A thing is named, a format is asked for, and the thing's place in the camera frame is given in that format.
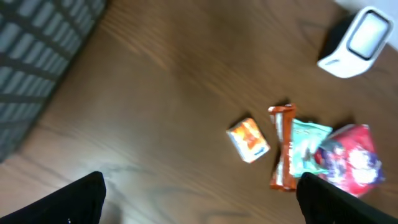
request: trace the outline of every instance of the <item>wooden table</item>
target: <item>wooden table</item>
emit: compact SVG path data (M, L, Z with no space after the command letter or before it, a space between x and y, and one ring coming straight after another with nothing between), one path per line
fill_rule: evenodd
M363 197L398 217L398 54L364 75L316 66L346 15L327 0L114 0L22 149L0 166L0 215L94 170L103 223L303 223L269 189L277 137L267 108L369 124L387 180ZM225 130L250 113L272 150L243 162Z

